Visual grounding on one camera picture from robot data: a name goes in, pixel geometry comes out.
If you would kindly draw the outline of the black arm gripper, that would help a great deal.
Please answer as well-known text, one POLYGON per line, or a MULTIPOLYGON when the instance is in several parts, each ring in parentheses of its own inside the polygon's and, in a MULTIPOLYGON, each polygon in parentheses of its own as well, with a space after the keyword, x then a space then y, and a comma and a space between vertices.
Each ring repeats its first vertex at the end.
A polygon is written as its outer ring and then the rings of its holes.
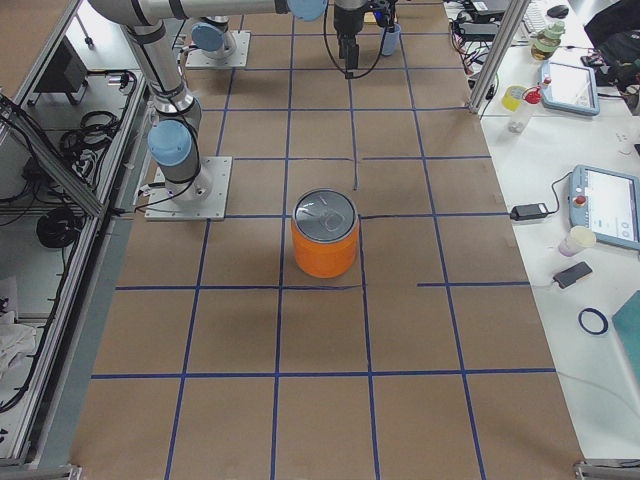
POLYGON ((357 34, 364 25, 366 0, 335 0, 333 25, 346 71, 359 68, 359 45, 357 34))
POLYGON ((394 28, 396 24, 396 0, 374 0, 372 14, 381 28, 394 28))

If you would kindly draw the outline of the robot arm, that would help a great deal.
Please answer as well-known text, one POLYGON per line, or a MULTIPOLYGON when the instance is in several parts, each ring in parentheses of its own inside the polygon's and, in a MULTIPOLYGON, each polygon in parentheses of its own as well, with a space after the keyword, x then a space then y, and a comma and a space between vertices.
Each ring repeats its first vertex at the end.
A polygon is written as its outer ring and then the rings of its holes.
POLYGON ((357 67, 357 35, 369 1, 94 1, 93 9, 122 27, 149 84, 158 122, 148 137, 148 151, 164 181, 145 215, 154 221, 221 220, 226 213, 232 160, 207 157, 199 149, 202 109, 180 72, 165 22, 193 20, 208 28, 196 46, 218 53, 227 46, 223 23, 231 15, 290 14, 314 21, 334 11, 338 45, 349 71, 357 67))
MULTIPOLYGON (((358 74, 359 45, 357 35, 363 29, 365 17, 370 15, 381 29, 377 56, 392 55, 399 42, 401 27, 396 21, 394 1, 287 1, 285 6, 297 19, 328 23, 328 12, 333 12, 338 54, 328 56, 334 67, 345 78, 364 77, 358 74)), ((247 64, 251 33, 233 31, 225 16, 202 17, 191 27, 191 43, 183 47, 179 58, 188 69, 231 69, 247 64)))

